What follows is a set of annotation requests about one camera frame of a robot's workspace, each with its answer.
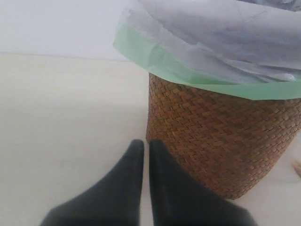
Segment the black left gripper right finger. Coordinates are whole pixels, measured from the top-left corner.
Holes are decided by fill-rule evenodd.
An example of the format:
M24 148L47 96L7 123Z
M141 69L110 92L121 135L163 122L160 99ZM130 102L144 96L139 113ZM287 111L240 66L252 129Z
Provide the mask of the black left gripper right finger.
M149 180L156 226L255 226L248 210L194 180L161 140L149 143Z

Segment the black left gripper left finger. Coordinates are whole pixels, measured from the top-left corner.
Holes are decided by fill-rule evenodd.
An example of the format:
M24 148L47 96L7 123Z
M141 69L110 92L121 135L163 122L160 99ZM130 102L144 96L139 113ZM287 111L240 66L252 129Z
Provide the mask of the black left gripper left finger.
M144 143L133 140L117 164L95 185L53 208L43 226L138 226Z

